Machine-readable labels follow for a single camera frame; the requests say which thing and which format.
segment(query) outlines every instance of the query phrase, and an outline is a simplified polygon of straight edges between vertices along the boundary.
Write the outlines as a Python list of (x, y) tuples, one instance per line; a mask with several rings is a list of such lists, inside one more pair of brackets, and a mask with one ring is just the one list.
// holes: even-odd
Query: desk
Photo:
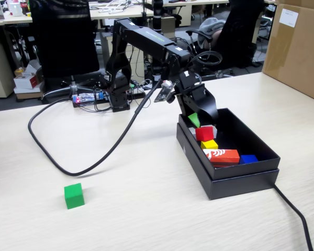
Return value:
[[(99, 19), (115, 19), (115, 18), (126, 18), (126, 17), (141, 17), (142, 16), (143, 8), (141, 5), (133, 5), (123, 12), (109, 14), (109, 13), (99, 13), (98, 10), (90, 10), (91, 19), (99, 20)], [(26, 24), (32, 22), (31, 17), (21, 16), (21, 17), (14, 17), (12, 15), (6, 15), (5, 19), (0, 20), (0, 26), (2, 25), (11, 25), (11, 24)], [(147, 9), (147, 16), (152, 17), (153, 11)]]
[[(276, 4), (275, 0), (264, 0), (266, 4)], [(192, 6), (193, 5), (206, 5), (206, 4), (227, 4), (228, 0), (195, 0), (190, 2), (176, 2), (176, 3), (167, 3), (163, 4), (163, 7), (177, 7), (175, 13), (178, 13), (180, 6), (182, 9), (180, 10), (179, 15), (181, 15), (182, 24), (181, 26), (190, 26), (190, 18), (192, 14)]]
[[(314, 246), (314, 99), (262, 73), (206, 86), (282, 158), (276, 184), (305, 215)], [(110, 149), (136, 106), (98, 114), (62, 103), (33, 130), (76, 172)], [(142, 109), (110, 157), (78, 178), (31, 138), (41, 108), (0, 112), (0, 250), (307, 249), (299, 217), (273, 189), (208, 200), (176, 139), (176, 101)], [(67, 210), (63, 187), (78, 182), (86, 205)]]

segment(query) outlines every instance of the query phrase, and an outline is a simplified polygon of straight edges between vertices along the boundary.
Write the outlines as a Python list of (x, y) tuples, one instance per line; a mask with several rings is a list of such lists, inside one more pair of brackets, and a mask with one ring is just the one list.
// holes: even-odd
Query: blue block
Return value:
[(255, 155), (241, 155), (240, 157), (240, 165), (258, 162), (258, 159)]

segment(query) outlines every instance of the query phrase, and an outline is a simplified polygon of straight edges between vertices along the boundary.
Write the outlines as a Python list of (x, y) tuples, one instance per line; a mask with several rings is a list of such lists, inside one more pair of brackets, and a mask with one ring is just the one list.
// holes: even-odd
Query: sticker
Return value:
[(279, 22), (294, 28), (298, 19), (298, 15), (299, 13), (297, 12), (293, 12), (288, 9), (283, 9)]

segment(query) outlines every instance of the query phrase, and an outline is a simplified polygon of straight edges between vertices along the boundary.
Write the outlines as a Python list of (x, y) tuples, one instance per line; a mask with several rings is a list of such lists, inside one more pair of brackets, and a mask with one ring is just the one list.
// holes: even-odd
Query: green block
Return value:
[(191, 122), (197, 127), (200, 127), (200, 121), (198, 118), (198, 114), (195, 112), (193, 114), (191, 114), (190, 116), (188, 116), (188, 118), (191, 120)]
[(81, 183), (64, 187), (64, 194), (68, 209), (80, 207), (85, 204)]

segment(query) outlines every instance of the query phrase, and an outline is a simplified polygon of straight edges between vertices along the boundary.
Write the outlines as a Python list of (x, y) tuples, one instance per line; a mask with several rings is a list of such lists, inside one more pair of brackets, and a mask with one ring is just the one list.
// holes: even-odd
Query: office chair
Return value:
[(88, 0), (30, 0), (30, 10), (36, 34), (34, 51), (44, 78), (71, 77), (68, 87), (45, 93), (41, 100), (54, 93), (93, 91), (84, 87), (91, 81), (77, 84), (74, 78), (99, 70), (95, 24), (91, 21)]
[[(224, 76), (223, 70), (225, 69), (235, 66), (243, 68), (252, 64), (256, 52), (256, 44), (252, 43), (252, 38), (258, 16), (265, 6), (264, 0), (229, 0), (229, 2), (230, 14), (216, 45), (210, 48), (210, 50), (217, 51), (222, 55), (222, 62), (210, 67), (203, 67), (199, 63), (194, 65), (194, 68), (199, 70), (203, 80), (221, 78)], [(193, 33), (203, 36), (209, 44), (212, 42), (212, 37), (201, 31), (188, 30), (186, 33), (190, 36), (193, 51), (196, 54), (205, 50), (201, 49), (197, 42), (193, 42)]]

